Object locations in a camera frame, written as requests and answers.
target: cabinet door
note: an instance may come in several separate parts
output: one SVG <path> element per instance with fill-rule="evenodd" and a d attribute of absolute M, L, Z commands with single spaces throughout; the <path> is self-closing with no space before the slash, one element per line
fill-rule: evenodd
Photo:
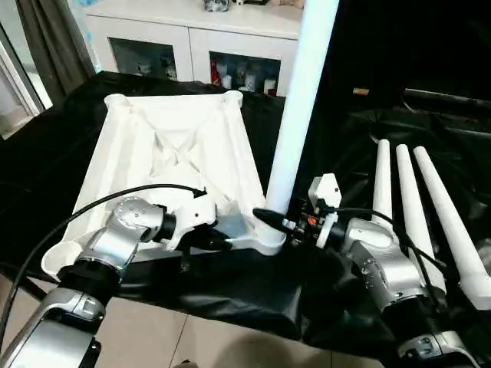
<path fill-rule="evenodd" d="M 90 15 L 87 26 L 103 70 L 193 81 L 186 27 Z"/>
<path fill-rule="evenodd" d="M 232 88 L 243 85 L 250 90 L 243 75 L 248 74 L 256 92 L 276 81 L 276 94 L 287 94 L 297 41 L 195 28 L 189 29 L 189 37 L 195 81 L 211 83 L 213 74 L 216 82 L 218 71 L 222 85 L 223 76 L 229 75 L 227 84 L 232 79 Z"/>

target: white tapered rod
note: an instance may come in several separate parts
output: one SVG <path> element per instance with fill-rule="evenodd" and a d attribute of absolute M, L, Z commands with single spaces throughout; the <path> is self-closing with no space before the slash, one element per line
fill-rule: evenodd
<path fill-rule="evenodd" d="M 288 210 L 338 5 L 339 0 L 305 3 L 266 196 L 266 208 L 276 212 Z M 276 245 L 285 240 L 283 233 L 263 224 L 257 227 L 256 235 L 262 244 Z"/>
<path fill-rule="evenodd" d="M 388 140 L 381 140 L 378 143 L 377 166 L 375 169 L 375 187 L 373 209 L 381 212 L 392 219 L 392 193 L 390 187 L 390 143 Z M 372 216 L 371 221 L 392 228 L 387 221 Z"/>
<path fill-rule="evenodd" d="M 491 309 L 491 278 L 427 151 L 417 147 L 414 155 L 459 270 L 460 288 L 474 307 L 488 311 Z"/>
<path fill-rule="evenodd" d="M 427 222 L 424 217 L 423 205 L 421 204 L 420 193 L 417 188 L 416 177 L 414 176 L 413 165 L 407 146 L 405 144 L 397 146 L 396 155 L 406 233 L 421 251 L 424 251 L 434 259 L 435 255 L 431 245 L 430 233 L 428 232 Z M 421 281 L 424 283 L 420 266 L 412 251 L 410 251 L 410 258 L 420 272 Z M 445 279 L 438 268 L 426 259 L 423 260 L 423 264 L 427 269 L 432 286 L 447 292 Z"/>

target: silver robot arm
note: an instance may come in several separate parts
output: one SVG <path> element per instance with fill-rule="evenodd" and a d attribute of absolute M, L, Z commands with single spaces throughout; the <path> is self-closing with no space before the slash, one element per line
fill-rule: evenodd
<path fill-rule="evenodd" d="M 208 195 L 173 214 L 137 197 L 120 201 L 74 265 L 61 270 L 61 283 L 48 293 L 5 351 L 0 367 L 93 367 L 101 351 L 94 335 L 138 243 L 166 240 L 175 248 L 195 226 L 211 225 L 215 220 L 215 205 Z"/>
<path fill-rule="evenodd" d="M 255 209 L 254 214 L 291 234 L 295 246 L 315 244 L 323 249 L 328 242 L 340 243 L 339 252 L 358 268 L 382 320 L 394 335 L 401 367 L 479 367 L 445 318 L 434 313 L 428 288 L 417 266 L 401 251 L 392 227 L 373 218 L 352 218 L 348 224 L 338 221 L 335 209 L 341 193 L 333 174 L 315 178 L 308 196 L 313 211 L 303 211 L 298 222 L 267 209 Z"/>

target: table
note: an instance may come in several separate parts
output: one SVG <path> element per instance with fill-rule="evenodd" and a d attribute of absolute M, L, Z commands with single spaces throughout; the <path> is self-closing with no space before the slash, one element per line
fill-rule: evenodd
<path fill-rule="evenodd" d="M 71 214 L 104 123 L 104 97 L 222 92 L 221 87 L 196 82 L 102 72 L 11 139 L 0 142 L 2 272 L 12 276 L 32 247 Z M 369 208 L 377 140 L 388 138 L 393 147 L 423 144 L 471 237 L 477 244 L 487 242 L 491 236 L 491 126 L 485 125 L 487 120 L 422 115 L 398 108 L 373 110 L 362 106 L 366 103 L 340 112 L 335 108 L 337 101 L 326 103 L 323 98 L 318 96 L 294 197 L 306 196 L 313 176 L 333 172 L 343 194 L 342 205 Z M 263 189 L 284 102 L 261 94 L 244 96 L 242 115 Z M 392 183 L 395 219 L 402 221 L 398 178 Z M 428 194 L 422 190 L 421 195 L 431 234 L 440 247 L 438 255 L 450 263 Z M 28 274 L 49 280 L 40 268 L 44 251 L 35 257 Z M 394 358 L 393 337 L 349 268 L 347 260 L 315 247 L 286 247 L 271 258 L 252 250 L 200 255 L 192 258 L 189 273 L 181 273 L 180 260 L 171 258 L 132 264 L 120 296 L 389 364 Z M 464 342 L 470 347 L 489 343 L 476 338 L 475 320 L 461 311 L 460 294 L 451 286 L 449 303 Z"/>

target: tile floor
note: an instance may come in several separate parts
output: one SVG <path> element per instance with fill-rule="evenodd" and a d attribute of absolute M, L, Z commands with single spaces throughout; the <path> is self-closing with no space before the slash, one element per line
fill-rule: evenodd
<path fill-rule="evenodd" d="M 0 278 L 3 305 L 10 283 Z M 52 288 L 51 284 L 37 283 L 46 291 Z M 26 293 L 19 294 L 4 345 L 37 305 Z M 199 368 L 382 367 L 374 360 L 318 350 L 248 328 L 122 299 L 110 302 L 97 339 L 103 346 L 98 368 L 167 368 L 186 359 L 197 362 Z"/>

